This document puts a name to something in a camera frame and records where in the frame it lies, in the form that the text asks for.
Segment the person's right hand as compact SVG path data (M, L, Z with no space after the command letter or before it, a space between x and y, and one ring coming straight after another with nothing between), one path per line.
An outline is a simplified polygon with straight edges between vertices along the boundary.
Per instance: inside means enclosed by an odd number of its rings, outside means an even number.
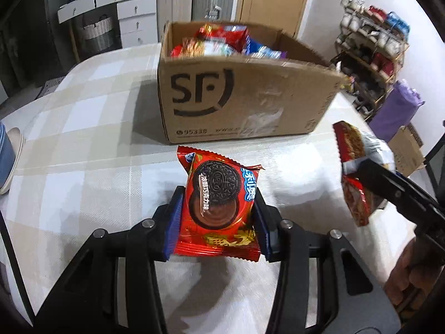
M407 322L423 305L436 284L444 265L419 255L426 246L414 237L399 256L384 291L394 305L401 322Z

